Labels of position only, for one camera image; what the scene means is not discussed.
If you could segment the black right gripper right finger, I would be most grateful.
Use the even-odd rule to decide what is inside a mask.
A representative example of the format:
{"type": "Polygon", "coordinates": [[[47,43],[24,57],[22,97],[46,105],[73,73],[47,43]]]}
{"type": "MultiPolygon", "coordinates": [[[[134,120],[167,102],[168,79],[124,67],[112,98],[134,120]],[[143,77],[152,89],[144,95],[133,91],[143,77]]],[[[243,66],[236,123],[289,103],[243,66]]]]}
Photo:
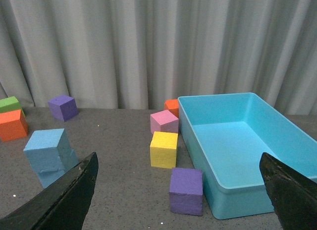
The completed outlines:
{"type": "Polygon", "coordinates": [[[284,230],[317,228],[317,183],[264,152],[260,172],[284,230]]]}

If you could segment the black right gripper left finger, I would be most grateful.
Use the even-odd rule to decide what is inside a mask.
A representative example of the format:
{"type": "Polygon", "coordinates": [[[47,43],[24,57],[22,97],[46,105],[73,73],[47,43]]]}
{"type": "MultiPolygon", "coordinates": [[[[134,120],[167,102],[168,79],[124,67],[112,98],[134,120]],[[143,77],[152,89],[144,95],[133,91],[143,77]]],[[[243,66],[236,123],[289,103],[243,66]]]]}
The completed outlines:
{"type": "Polygon", "coordinates": [[[83,161],[0,221],[2,230],[80,230],[99,169],[92,152],[83,161]]]}

